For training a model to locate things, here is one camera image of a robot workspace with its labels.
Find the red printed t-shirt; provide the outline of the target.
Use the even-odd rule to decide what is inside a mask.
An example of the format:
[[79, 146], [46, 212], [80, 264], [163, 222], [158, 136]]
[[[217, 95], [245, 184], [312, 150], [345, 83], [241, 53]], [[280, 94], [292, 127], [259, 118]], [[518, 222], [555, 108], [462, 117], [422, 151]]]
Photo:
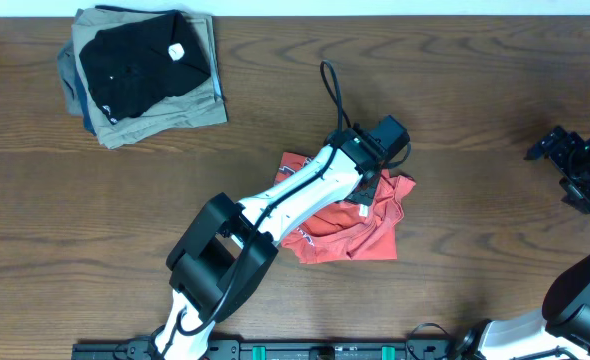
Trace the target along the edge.
[[344, 260], [395, 260], [395, 227], [404, 218], [402, 199], [415, 182], [382, 173], [370, 205], [347, 201], [319, 210], [282, 241], [302, 264]]

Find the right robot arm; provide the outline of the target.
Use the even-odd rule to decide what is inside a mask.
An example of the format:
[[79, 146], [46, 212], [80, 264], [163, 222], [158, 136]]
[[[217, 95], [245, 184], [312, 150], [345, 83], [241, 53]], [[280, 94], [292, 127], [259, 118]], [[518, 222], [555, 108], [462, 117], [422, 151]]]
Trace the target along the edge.
[[[590, 214], [590, 138], [557, 126], [527, 150], [561, 173], [562, 201]], [[485, 320], [451, 348], [449, 359], [590, 359], [590, 254], [564, 271], [535, 310], [510, 320]]]

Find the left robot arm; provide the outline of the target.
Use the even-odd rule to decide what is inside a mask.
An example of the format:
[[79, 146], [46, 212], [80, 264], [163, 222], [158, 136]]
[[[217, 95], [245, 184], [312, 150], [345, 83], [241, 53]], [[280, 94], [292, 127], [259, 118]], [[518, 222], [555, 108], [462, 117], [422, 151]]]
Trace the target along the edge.
[[157, 359], [198, 359], [215, 324], [255, 292], [280, 242], [324, 207], [380, 177], [410, 142], [392, 116], [377, 127], [332, 132], [316, 157], [279, 184], [232, 201], [220, 193], [199, 211], [169, 253], [173, 304], [152, 345]]

